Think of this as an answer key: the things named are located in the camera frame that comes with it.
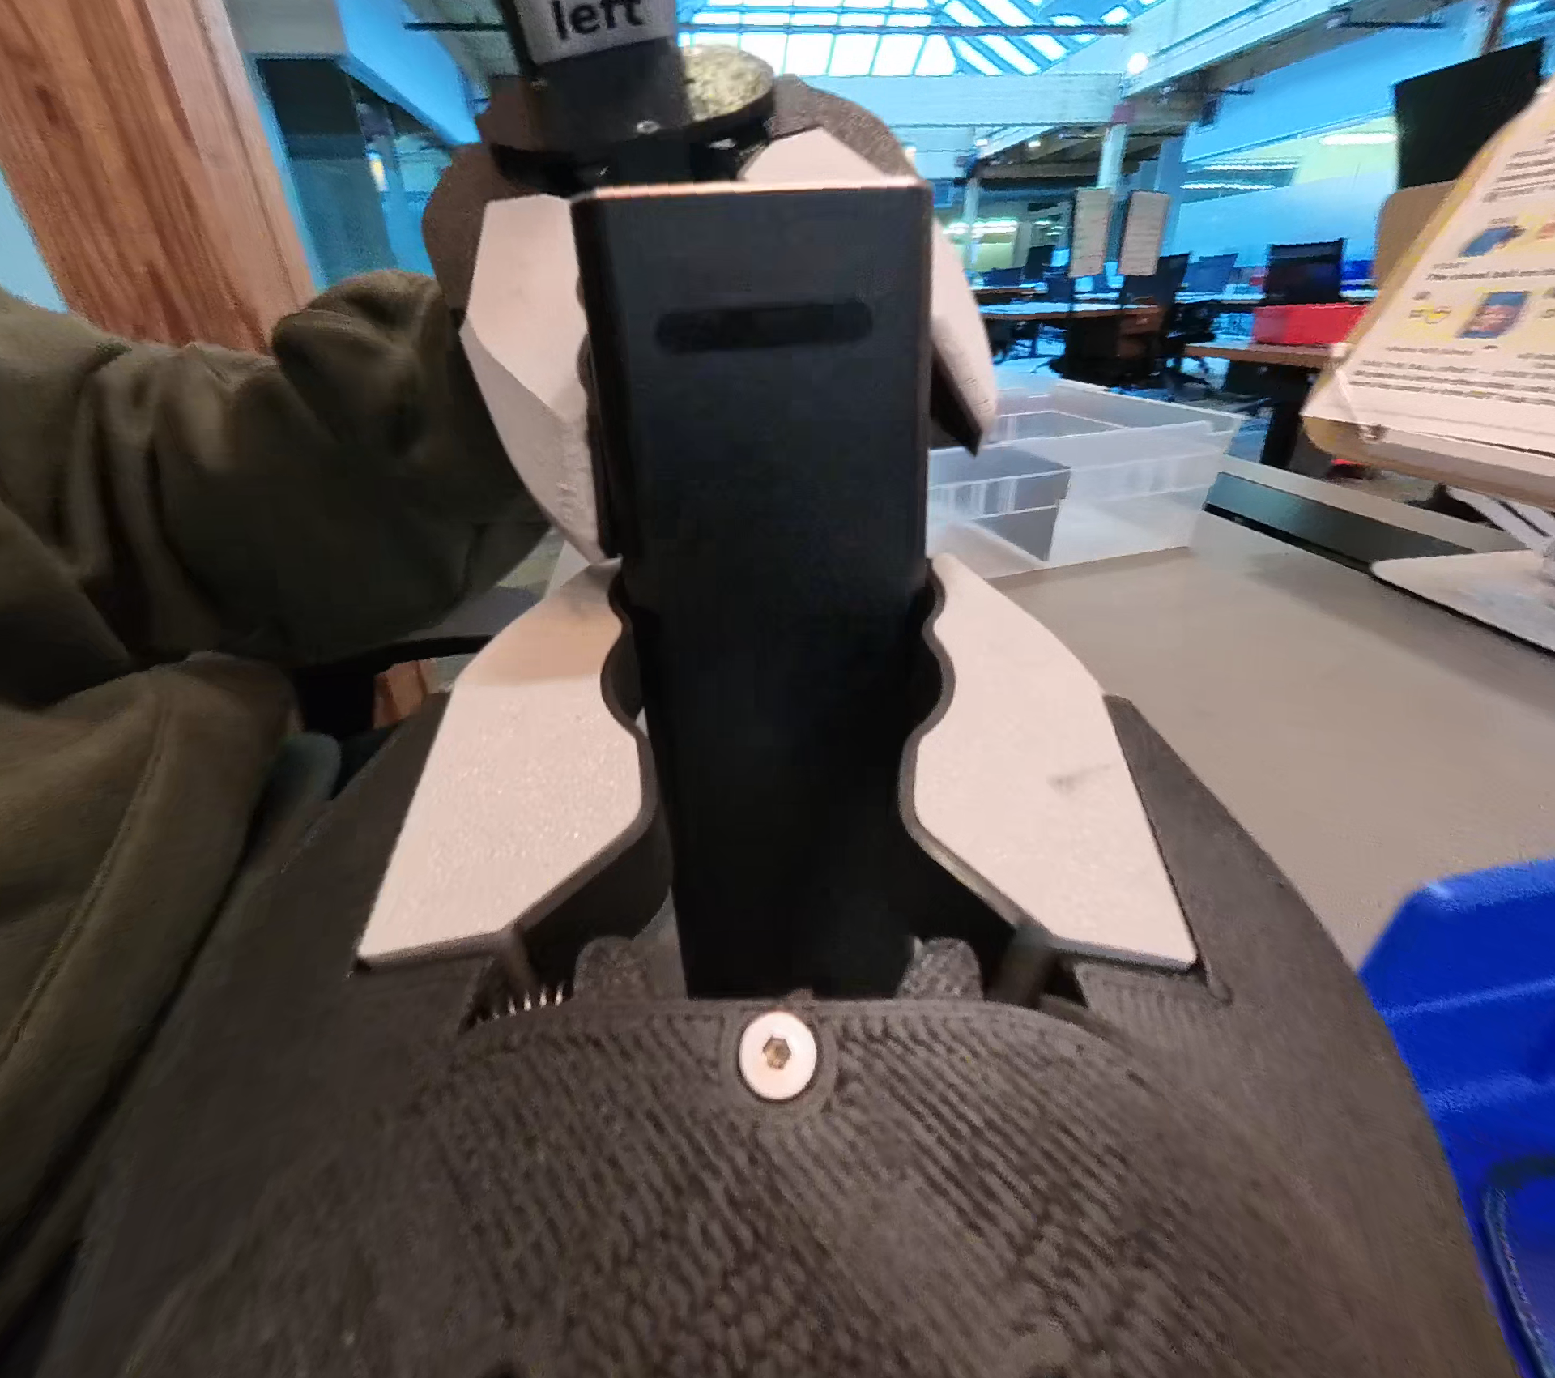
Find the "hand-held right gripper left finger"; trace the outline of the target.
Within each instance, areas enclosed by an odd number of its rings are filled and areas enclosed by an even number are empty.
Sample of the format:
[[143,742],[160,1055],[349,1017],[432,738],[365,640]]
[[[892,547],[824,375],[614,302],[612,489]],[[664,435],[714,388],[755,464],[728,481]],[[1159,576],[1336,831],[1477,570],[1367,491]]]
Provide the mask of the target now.
[[357,945],[361,966],[513,957],[651,829],[651,746],[612,667],[616,564],[585,566],[457,675]]

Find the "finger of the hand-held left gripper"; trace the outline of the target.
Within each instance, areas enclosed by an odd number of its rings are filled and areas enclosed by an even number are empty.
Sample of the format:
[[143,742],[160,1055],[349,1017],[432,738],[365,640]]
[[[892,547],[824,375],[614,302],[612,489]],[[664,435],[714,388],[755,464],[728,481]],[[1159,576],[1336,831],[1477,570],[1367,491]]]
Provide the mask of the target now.
[[[794,131],[759,147],[743,168],[751,186],[855,186],[884,178],[927,187],[888,131]],[[998,410],[992,352],[962,261],[929,222],[929,414],[940,435],[979,450]]]
[[523,489],[587,562],[604,562],[568,201],[484,207],[459,340]]

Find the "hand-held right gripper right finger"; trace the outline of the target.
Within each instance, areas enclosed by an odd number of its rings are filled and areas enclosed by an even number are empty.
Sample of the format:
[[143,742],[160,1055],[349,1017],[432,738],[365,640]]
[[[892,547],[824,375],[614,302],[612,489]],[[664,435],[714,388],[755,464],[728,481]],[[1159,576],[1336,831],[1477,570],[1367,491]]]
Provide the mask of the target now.
[[952,555],[929,560],[938,690],[907,736],[902,818],[964,889],[1058,949],[1184,972],[1197,947],[1097,678]]

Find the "black rectangular case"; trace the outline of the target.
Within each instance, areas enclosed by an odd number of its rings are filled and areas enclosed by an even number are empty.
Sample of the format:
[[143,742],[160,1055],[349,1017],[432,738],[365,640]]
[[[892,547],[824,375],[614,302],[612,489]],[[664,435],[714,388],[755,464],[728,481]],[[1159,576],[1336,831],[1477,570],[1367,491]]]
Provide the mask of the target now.
[[571,205],[695,995],[886,997],[909,957],[929,222],[911,178]]

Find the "blue plastic bin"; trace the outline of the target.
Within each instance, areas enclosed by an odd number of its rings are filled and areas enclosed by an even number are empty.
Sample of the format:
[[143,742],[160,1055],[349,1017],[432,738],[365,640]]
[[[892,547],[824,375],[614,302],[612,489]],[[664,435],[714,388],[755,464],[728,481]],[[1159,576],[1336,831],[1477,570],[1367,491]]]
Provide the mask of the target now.
[[1553,860],[1427,883],[1360,978],[1410,1067],[1520,1374],[1553,1374]]

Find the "person's left forearm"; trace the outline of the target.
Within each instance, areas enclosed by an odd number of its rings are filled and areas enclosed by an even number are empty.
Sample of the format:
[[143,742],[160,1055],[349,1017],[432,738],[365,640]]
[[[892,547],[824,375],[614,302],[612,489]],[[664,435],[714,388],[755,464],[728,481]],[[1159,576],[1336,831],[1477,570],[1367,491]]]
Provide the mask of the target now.
[[224,653],[318,667],[430,628],[546,531],[440,288],[378,273],[266,354],[3,294],[3,702]]

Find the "grey desk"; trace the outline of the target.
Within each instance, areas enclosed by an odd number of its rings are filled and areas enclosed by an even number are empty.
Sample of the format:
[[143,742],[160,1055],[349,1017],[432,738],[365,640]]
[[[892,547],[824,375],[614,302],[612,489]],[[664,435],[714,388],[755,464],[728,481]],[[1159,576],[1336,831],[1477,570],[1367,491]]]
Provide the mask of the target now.
[[[1002,593],[1097,678],[1186,922],[1168,818],[1193,804],[1188,785],[1276,864],[1346,959],[1423,883],[1551,858],[1551,659],[1526,644],[1217,516],[1188,549]],[[927,566],[923,624],[929,603]],[[936,690],[921,640],[907,736]],[[992,968],[1018,928],[904,833],[911,935],[965,935]]]

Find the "row of office desks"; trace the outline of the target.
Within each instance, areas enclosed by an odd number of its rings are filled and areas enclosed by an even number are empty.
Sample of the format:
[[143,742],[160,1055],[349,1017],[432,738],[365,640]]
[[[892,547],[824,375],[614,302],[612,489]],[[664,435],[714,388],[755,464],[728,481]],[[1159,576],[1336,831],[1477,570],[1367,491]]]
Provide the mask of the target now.
[[1085,292],[1085,278],[996,278],[975,290],[975,302],[998,359],[1035,358],[1066,383],[1170,392],[1188,361],[1220,361],[1224,377],[1207,385],[1207,396],[1230,396],[1263,414],[1259,462],[1288,470],[1325,350],[1255,346],[1253,311],[1261,303],[1371,300],[1369,290],[1342,288],[1342,251],[1338,240],[1276,245],[1251,296],[1188,288],[1190,259],[1176,255],[1103,296]]

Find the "clear plastic bin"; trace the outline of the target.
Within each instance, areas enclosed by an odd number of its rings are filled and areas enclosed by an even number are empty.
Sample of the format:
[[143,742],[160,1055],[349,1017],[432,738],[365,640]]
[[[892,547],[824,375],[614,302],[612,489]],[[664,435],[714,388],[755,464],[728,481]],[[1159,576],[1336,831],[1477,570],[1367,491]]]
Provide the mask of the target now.
[[1060,379],[1002,390],[979,452],[927,458],[927,555],[994,580],[1188,549],[1240,423]]

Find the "red box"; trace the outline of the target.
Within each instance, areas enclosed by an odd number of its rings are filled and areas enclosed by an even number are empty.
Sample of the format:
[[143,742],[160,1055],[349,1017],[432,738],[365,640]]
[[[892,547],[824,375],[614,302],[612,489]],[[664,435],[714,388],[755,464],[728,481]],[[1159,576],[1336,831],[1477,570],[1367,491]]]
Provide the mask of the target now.
[[1327,350],[1350,338],[1365,313],[1367,305],[1354,302],[1261,303],[1253,311],[1251,340]]

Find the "person's olive jacket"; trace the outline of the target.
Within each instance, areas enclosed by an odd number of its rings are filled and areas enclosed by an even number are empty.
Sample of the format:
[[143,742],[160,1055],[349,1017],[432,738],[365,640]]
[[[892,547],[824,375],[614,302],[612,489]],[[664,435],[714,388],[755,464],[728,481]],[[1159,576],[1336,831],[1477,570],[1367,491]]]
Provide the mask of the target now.
[[291,638],[135,566],[81,566],[59,501],[3,487],[3,1276],[44,1237],[243,848],[287,727],[284,667],[448,615],[461,572],[345,557]]

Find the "black flat pad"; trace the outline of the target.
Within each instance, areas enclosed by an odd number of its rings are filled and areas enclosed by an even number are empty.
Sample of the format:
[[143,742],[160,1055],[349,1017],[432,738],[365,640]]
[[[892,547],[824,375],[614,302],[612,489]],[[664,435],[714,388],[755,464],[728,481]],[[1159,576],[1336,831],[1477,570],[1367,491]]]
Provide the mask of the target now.
[[1516,551],[1495,526],[1236,458],[1217,474],[1205,512],[1350,568]]

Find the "cardboard backing panel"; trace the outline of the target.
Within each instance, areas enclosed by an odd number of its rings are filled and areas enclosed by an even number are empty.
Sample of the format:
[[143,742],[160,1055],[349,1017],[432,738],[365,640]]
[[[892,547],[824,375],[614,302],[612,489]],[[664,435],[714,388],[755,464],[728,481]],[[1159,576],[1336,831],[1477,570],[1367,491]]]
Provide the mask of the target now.
[[1387,197],[1375,228],[1375,303],[1448,278],[1448,265],[1427,255],[1468,199],[1470,187],[1462,180],[1410,186]]

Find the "white stand base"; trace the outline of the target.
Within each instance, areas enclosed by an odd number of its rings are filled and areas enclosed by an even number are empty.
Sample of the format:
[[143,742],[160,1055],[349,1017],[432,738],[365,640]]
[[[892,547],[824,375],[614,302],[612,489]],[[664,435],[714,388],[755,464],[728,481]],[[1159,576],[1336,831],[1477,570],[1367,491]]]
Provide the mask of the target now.
[[1510,551],[1388,559],[1369,572],[1392,589],[1553,653],[1553,512],[1473,491],[1456,501],[1516,543]]

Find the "printed instruction sheet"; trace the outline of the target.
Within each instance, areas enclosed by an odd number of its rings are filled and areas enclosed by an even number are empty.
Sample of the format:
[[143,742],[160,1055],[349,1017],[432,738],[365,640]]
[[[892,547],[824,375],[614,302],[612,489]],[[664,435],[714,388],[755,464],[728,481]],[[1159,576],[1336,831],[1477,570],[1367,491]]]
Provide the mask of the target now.
[[1553,508],[1553,83],[1487,141],[1303,406],[1311,443]]

